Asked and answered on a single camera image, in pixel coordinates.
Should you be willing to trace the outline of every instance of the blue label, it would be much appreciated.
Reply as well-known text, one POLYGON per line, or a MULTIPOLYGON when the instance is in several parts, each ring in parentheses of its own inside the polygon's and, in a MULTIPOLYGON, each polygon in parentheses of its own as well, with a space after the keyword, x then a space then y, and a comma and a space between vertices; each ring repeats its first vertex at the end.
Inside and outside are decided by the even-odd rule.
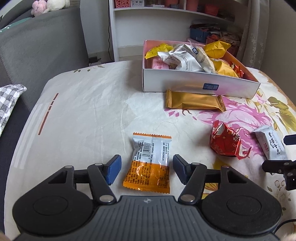
POLYGON ((195 54, 198 54, 198 50, 196 48, 192 48, 192 51, 195 53, 195 54))
POLYGON ((217 90, 219 85, 204 83, 203 90, 217 90))

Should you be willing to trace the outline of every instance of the black circular pad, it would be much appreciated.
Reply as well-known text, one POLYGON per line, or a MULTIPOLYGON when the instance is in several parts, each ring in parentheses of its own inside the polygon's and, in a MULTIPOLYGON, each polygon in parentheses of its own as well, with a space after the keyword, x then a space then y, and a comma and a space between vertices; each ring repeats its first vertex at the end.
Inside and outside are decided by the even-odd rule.
POLYGON ((229 183, 209 194, 202 213, 213 227, 234 235, 255 236, 273 231, 280 203, 254 183, 229 183))
POLYGON ((37 200, 33 208, 36 212, 42 215, 56 215, 63 211, 68 206, 68 201, 59 196, 43 197, 37 200))
POLYGON ((261 204, 253 197, 235 196, 227 201, 227 207, 235 214, 250 216, 260 211, 261 204))
POLYGON ((20 229, 35 235, 61 235, 81 227, 93 211, 85 194, 60 184, 35 187, 19 198, 12 214, 20 229))

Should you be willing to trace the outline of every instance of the gold snack wrapper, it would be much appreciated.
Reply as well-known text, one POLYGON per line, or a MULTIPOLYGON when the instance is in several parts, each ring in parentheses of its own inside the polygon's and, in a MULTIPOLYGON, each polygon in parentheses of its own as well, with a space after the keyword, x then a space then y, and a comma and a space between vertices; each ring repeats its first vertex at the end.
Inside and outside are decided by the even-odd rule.
POLYGON ((165 106, 172 109, 226 111, 221 96, 167 90, 165 106))
POLYGON ((238 78, 231 66, 226 64, 223 60, 213 58, 210 58, 210 60, 213 62, 217 74, 238 78))
POLYGON ((204 51, 210 58, 222 58, 231 44, 223 41, 216 41, 205 45, 204 51))
POLYGON ((152 49, 150 49, 147 54, 145 55, 145 59, 148 59, 148 58, 152 58, 152 57, 155 57, 158 55, 158 52, 169 52, 173 50, 173 47, 168 45, 168 44, 165 44, 165 43, 162 43, 156 47, 153 47, 152 49))
POLYGON ((123 186, 139 191, 170 193, 169 149, 172 137, 133 134, 133 160, 123 186))

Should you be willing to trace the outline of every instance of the pink snack wrapper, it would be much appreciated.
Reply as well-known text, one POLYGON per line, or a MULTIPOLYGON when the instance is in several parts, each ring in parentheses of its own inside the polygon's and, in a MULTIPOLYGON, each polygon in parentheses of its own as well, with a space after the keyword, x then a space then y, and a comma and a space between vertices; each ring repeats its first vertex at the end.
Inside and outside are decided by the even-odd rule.
POLYGON ((152 68, 153 69, 170 69, 169 65, 161 60, 160 57, 154 57, 152 59, 152 68))

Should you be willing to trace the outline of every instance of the blue box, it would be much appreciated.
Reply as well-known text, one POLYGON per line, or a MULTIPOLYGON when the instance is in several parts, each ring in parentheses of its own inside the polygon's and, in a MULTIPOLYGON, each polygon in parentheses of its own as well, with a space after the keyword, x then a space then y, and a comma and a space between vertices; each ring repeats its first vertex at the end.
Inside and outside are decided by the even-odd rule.
POLYGON ((201 43, 206 43, 207 37, 211 35, 211 32, 204 32, 198 28, 190 28, 190 38, 201 43))

